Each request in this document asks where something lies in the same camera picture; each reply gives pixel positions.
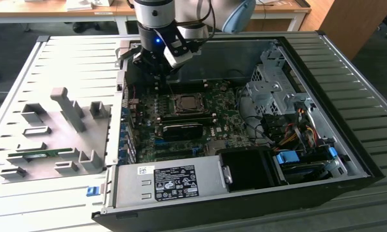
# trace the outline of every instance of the cpu socket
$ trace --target cpu socket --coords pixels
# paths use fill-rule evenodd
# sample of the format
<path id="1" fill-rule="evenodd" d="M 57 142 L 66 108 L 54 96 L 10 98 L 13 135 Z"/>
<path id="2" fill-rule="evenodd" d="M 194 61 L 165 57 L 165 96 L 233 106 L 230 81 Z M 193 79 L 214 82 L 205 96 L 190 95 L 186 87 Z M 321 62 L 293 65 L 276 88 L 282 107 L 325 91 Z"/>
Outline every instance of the cpu socket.
<path id="1" fill-rule="evenodd" d="M 174 95 L 174 113 L 177 115 L 193 115 L 205 112 L 201 94 Z"/>

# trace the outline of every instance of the white label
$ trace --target white label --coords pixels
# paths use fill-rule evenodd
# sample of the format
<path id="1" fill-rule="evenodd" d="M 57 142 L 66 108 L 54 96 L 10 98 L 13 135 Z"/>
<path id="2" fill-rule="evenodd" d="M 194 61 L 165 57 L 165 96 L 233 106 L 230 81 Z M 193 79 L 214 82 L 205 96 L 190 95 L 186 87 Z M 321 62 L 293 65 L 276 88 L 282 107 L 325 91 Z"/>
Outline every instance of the white label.
<path id="1" fill-rule="evenodd" d="M 111 15 L 113 12 L 94 12 L 95 15 Z"/>
<path id="2" fill-rule="evenodd" d="M 186 192 L 197 192 L 197 188 L 188 188 Z"/>
<path id="3" fill-rule="evenodd" d="M 153 174 L 154 166 L 137 167 L 137 175 Z"/>

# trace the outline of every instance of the green circuit board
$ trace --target green circuit board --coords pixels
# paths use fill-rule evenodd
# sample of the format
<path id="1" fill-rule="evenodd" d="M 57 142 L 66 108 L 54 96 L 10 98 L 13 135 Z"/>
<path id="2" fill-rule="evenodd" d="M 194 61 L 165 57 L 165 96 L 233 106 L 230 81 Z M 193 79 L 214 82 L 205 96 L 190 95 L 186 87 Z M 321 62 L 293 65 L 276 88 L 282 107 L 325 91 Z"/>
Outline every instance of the green circuit board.
<path id="1" fill-rule="evenodd" d="M 250 146 L 242 121 L 236 110 L 237 88 L 225 82 L 208 83 L 206 91 L 189 93 L 201 99 L 202 112 L 216 114 L 212 125 L 202 127 L 202 136 L 193 140 L 164 142 L 160 137 L 158 116 L 176 116 L 174 99 L 180 95 L 145 94 L 140 98 L 141 110 L 134 120 L 137 163 L 201 157 L 214 154 L 217 148 Z"/>

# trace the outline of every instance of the motherboard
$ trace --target motherboard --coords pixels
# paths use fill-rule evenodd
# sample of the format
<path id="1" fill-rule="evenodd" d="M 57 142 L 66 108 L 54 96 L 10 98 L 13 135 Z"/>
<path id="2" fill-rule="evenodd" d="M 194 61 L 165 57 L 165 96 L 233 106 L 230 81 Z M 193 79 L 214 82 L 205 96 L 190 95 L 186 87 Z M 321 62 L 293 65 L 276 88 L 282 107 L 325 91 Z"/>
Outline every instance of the motherboard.
<path id="1" fill-rule="evenodd" d="M 228 81 L 146 89 L 129 100 L 136 162 L 212 156 L 216 150 L 250 146 Z"/>

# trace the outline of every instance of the blue tab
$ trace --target blue tab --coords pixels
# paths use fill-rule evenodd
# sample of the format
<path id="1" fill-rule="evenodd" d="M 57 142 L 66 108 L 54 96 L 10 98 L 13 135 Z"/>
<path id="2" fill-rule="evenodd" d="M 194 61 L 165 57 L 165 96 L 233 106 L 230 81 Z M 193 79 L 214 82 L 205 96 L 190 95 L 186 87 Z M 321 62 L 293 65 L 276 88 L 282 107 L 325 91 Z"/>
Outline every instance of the blue tab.
<path id="1" fill-rule="evenodd" d="M 332 157 L 336 157 L 337 153 L 333 147 L 328 148 L 328 152 L 331 153 Z"/>
<path id="2" fill-rule="evenodd" d="M 282 151 L 276 155 L 278 164 L 298 162 L 298 157 L 294 151 Z"/>
<path id="3" fill-rule="evenodd" d="M 86 197 L 98 196 L 99 195 L 99 187 L 87 187 Z"/>

